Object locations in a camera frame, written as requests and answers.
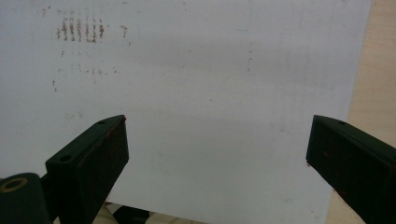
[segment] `wooden surface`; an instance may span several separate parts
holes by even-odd
[[[348,122],[396,147],[396,1],[373,1]],[[364,222],[333,192],[326,223]]]

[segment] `brass ring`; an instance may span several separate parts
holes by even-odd
[[[0,192],[8,193],[23,187],[25,184],[27,184],[27,179],[25,177],[10,179],[0,187]]]

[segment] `white paper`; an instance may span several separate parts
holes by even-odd
[[[209,223],[324,223],[314,114],[346,119],[370,0],[1,1],[0,176],[125,114],[109,199]]]

